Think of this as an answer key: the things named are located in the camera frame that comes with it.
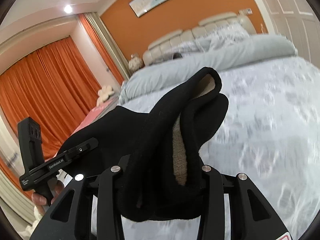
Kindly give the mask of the person left hand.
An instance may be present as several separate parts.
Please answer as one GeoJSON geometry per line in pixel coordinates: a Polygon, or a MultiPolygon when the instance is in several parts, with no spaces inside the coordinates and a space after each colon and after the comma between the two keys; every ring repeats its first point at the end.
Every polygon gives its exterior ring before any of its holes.
{"type": "MultiPolygon", "coordinates": [[[[54,191],[55,191],[54,198],[51,200],[52,204],[56,200],[58,195],[63,191],[64,188],[65,188],[65,186],[64,186],[63,182],[60,180],[57,180],[57,183],[56,183],[55,189],[54,189],[54,191]]],[[[31,201],[36,206],[40,215],[44,216],[44,214],[46,213],[46,211],[44,210],[44,207],[48,206],[47,199],[44,196],[34,192],[31,195],[31,201]]]]}

